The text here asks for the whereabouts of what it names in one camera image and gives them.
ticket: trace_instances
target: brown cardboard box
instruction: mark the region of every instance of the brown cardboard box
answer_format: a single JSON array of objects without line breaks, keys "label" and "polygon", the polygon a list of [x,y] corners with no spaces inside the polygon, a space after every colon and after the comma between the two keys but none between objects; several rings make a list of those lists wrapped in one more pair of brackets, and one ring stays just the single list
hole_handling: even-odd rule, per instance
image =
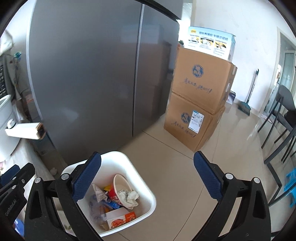
[{"label": "brown cardboard box", "polygon": [[225,105],[236,71],[226,60],[180,48],[172,91],[215,114]]},{"label": "brown cardboard box", "polygon": [[225,110],[211,114],[172,93],[164,128],[192,151],[198,151],[212,136]]}]

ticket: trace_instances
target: chair seat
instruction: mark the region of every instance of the chair seat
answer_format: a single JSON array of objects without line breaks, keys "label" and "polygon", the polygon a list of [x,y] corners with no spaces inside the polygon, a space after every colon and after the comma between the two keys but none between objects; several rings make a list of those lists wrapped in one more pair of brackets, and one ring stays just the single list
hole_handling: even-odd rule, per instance
[{"label": "chair seat", "polygon": [[[274,112],[273,112],[273,115],[274,116],[276,116],[277,115],[277,111],[275,110]],[[279,113],[279,117],[278,117],[278,119],[277,119],[284,127],[286,127],[287,129],[288,129],[288,131],[292,131],[292,127],[290,126],[290,124],[287,122],[287,120],[285,119],[285,117],[281,114],[281,113]]]}]

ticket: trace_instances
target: blue and white box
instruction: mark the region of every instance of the blue and white box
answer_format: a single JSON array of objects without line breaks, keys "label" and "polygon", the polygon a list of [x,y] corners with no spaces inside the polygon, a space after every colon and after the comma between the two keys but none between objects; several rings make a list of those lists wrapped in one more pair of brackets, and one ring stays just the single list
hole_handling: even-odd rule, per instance
[{"label": "blue and white box", "polygon": [[232,62],[235,39],[233,34],[202,27],[189,27],[185,48],[210,54]]}]

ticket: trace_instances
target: paper cup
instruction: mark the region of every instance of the paper cup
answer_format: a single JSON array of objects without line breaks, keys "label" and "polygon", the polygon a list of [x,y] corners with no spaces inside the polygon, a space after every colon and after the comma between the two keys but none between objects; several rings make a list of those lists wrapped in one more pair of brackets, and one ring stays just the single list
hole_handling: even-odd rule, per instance
[{"label": "paper cup", "polygon": [[120,174],[115,175],[113,178],[113,183],[110,187],[110,191],[108,192],[108,196],[111,200],[115,201],[121,206],[124,206],[121,203],[121,198],[118,196],[118,192],[122,190],[133,191],[131,186],[129,185],[128,181]]}]

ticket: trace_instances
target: gray refrigerator door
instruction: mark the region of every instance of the gray refrigerator door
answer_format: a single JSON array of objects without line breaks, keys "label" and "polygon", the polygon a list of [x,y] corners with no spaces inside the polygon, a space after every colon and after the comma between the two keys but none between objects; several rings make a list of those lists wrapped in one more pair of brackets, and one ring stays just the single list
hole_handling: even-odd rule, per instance
[{"label": "gray refrigerator door", "polygon": [[177,22],[151,7],[143,7],[136,67],[134,135],[165,113],[179,33]]},{"label": "gray refrigerator door", "polygon": [[132,137],[141,6],[134,0],[36,3],[27,43],[30,84],[68,164]]},{"label": "gray refrigerator door", "polygon": [[181,19],[183,0],[155,0]]}]

